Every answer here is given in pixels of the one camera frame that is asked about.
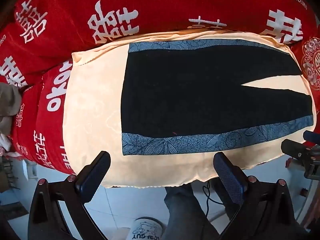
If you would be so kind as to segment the red embroidered pillow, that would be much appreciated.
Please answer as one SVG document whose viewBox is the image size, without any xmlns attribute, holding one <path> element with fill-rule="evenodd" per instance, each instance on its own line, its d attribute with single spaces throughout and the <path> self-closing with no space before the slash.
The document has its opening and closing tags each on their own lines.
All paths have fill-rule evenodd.
<svg viewBox="0 0 320 240">
<path fill-rule="evenodd" d="M 319 38 L 311 37 L 291 47 L 311 89 L 319 91 Z"/>
</svg>

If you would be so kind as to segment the person leg in dark trousers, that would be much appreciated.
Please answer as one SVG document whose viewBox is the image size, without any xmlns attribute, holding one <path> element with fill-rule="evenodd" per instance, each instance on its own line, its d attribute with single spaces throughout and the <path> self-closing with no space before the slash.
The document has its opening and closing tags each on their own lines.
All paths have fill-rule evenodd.
<svg viewBox="0 0 320 240">
<path fill-rule="evenodd" d="M 194 196 L 190 184 L 166 187 L 164 202 L 169 221 L 163 239 L 218 239 L 219 233 L 209 222 Z"/>
</svg>

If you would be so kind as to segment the grey beige clothing pile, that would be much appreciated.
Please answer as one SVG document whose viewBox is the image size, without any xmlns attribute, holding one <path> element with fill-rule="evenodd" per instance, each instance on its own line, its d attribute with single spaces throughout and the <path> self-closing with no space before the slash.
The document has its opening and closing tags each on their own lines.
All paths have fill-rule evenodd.
<svg viewBox="0 0 320 240">
<path fill-rule="evenodd" d="M 20 111 L 22 97 L 16 86 L 2 82 L 0 95 L 1 134 L 9 136 L 12 117 Z"/>
</svg>

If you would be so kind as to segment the red blanket with white characters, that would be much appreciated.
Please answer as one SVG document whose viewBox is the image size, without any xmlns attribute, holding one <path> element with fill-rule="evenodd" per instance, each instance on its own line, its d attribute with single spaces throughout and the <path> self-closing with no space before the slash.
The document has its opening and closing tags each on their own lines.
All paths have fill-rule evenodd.
<svg viewBox="0 0 320 240">
<path fill-rule="evenodd" d="M 268 35 L 290 48 L 319 38 L 316 0 L 1 0 L 1 82 L 23 95 L 11 151 L 71 174 L 62 139 L 72 53 L 184 29 Z"/>
</svg>

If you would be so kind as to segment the black pants with blue trim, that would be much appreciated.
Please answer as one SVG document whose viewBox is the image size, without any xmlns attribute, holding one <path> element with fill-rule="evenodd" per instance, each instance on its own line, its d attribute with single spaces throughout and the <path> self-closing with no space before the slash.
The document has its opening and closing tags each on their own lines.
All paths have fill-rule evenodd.
<svg viewBox="0 0 320 240">
<path fill-rule="evenodd" d="M 121 95 L 123 155 L 226 151 L 314 123 L 289 53 L 245 40 L 138 42 Z"/>
</svg>

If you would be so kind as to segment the white printed slipper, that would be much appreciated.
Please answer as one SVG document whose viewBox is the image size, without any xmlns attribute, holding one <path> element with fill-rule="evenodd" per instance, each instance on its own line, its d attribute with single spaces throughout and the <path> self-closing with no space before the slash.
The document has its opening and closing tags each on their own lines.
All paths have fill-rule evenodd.
<svg viewBox="0 0 320 240">
<path fill-rule="evenodd" d="M 160 240 L 163 235 L 163 225 L 150 217 L 136 219 L 126 240 Z"/>
</svg>

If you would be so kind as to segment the peach cloth mat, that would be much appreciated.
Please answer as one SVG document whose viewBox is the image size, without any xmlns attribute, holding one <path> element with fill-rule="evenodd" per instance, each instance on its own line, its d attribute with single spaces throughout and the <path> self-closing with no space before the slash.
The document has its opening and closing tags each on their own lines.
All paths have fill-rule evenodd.
<svg viewBox="0 0 320 240">
<path fill-rule="evenodd" d="M 289 47 L 275 39 L 233 31 L 194 29 L 136 35 L 99 48 L 73 53 L 73 69 L 64 104 L 63 140 L 75 172 L 80 172 L 99 152 L 106 151 L 111 156 L 111 167 L 103 179 L 104 187 L 180 186 L 195 180 L 207 181 L 216 177 L 213 156 L 217 152 L 224 152 L 235 165 L 250 169 L 281 156 L 280 145 L 284 139 L 302 141 L 303 132 L 314 129 L 317 123 L 315 101 L 308 81 L 301 74 L 302 84 L 297 90 L 312 97 L 314 123 L 310 127 L 279 139 L 226 151 L 123 155 L 121 95 L 130 44 L 205 39 L 257 42 L 289 53 L 298 65 Z"/>
</svg>

